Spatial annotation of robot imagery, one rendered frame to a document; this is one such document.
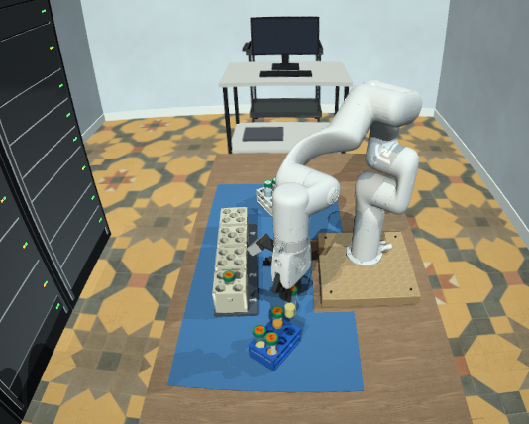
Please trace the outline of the white blank tube rack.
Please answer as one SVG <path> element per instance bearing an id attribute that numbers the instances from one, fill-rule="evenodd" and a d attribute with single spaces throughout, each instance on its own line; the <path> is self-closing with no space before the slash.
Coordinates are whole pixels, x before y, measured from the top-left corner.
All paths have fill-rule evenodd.
<path id="1" fill-rule="evenodd" d="M 270 201 L 272 197 L 265 197 L 265 188 L 260 188 L 256 190 L 257 202 L 261 207 L 272 217 L 272 202 Z M 266 204 L 267 201 L 269 204 Z"/>

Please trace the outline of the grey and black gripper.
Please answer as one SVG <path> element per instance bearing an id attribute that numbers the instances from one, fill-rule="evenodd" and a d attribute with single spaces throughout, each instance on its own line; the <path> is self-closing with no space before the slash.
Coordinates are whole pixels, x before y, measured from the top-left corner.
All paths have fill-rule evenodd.
<path id="1" fill-rule="evenodd" d="M 291 288 L 294 284 L 296 284 L 297 292 L 300 292 L 301 291 L 301 280 L 300 279 L 302 279 L 306 271 L 310 269 L 310 266 L 311 266 L 310 240 L 307 246 L 303 250 L 294 252 L 294 253 L 289 253 L 289 252 L 284 252 L 284 251 L 277 252 L 273 248 L 272 261 L 271 261 L 271 278 L 272 278 L 272 281 L 273 280 L 274 281 L 273 281 L 273 286 L 272 286 L 271 291 L 274 293 L 280 292 L 279 298 L 281 298 L 283 301 L 286 300 L 286 302 L 288 303 L 291 302 L 291 290 L 289 288 Z"/>

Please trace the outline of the clear tube with dark green cap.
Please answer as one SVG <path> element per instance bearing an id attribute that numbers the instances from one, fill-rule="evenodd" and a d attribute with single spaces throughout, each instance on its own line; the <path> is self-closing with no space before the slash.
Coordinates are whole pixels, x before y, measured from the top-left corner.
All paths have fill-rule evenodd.
<path id="1" fill-rule="evenodd" d="M 272 197 L 272 181 L 266 180 L 264 182 L 264 194 L 265 197 Z"/>

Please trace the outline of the blue tube rack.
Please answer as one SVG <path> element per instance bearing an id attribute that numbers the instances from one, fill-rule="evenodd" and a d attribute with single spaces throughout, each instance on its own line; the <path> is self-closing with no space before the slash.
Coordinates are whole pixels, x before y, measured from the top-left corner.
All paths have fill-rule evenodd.
<path id="1" fill-rule="evenodd" d="M 290 328 L 288 328 L 288 327 L 290 327 Z M 275 371 L 281 365 L 281 363 L 288 357 L 288 355 L 294 350 L 294 348 L 299 344 L 299 342 L 301 341 L 301 329 L 299 327 L 297 327 L 297 326 L 295 326 L 295 325 L 293 325 L 293 324 L 291 324 L 291 323 L 289 323 L 289 322 L 287 322 L 286 320 L 283 319 L 283 326 L 281 328 L 276 329 L 276 328 L 272 327 L 272 320 L 271 320 L 265 326 L 265 330 L 269 330 L 269 331 L 266 332 L 266 334 L 268 332 L 277 333 L 277 335 L 278 335 L 278 343 L 277 343 L 278 352 L 275 355 L 270 355 L 270 354 L 268 354 L 266 352 L 266 345 L 263 348 L 258 348 L 258 347 L 255 346 L 255 341 L 252 340 L 248 344 L 248 346 L 249 346 L 249 354 L 250 354 L 250 357 L 252 359 L 254 359 L 257 362 L 259 362 L 260 364 L 264 365 L 268 369 L 270 369 L 272 371 Z"/>

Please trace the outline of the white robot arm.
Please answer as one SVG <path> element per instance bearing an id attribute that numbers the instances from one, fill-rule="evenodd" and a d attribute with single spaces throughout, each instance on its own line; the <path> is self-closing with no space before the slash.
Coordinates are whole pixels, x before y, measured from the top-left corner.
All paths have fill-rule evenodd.
<path id="1" fill-rule="evenodd" d="M 419 156 L 398 143 L 399 128 L 415 121 L 421 108 L 420 94 L 411 89 L 374 80 L 354 86 L 329 126 L 299 141 L 281 164 L 272 194 L 273 239 L 267 233 L 257 238 L 247 247 L 250 254 L 264 248 L 294 253 L 308 245 L 309 217 L 333 205 L 341 187 L 336 178 L 305 165 L 324 154 L 357 149 L 370 130 L 367 165 L 396 180 L 373 171 L 358 176 L 346 255 L 356 265 L 376 265 L 383 250 L 392 249 L 380 240 L 384 210 L 407 210 L 418 171 Z"/>

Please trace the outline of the blue bench mat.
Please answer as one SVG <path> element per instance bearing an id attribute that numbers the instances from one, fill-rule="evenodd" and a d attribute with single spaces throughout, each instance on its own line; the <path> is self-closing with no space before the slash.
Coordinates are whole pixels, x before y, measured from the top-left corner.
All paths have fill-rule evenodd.
<path id="1" fill-rule="evenodd" d="M 314 313 L 312 262 L 296 295 L 301 341 L 272 371 L 252 359 L 253 328 L 266 326 L 284 301 L 271 292 L 272 251 L 257 253 L 258 316 L 214 317 L 212 297 L 221 208 L 247 207 L 257 238 L 273 239 L 273 218 L 257 202 L 263 184 L 218 184 L 192 279 L 167 385 L 259 392 L 364 391 L 355 312 Z"/>

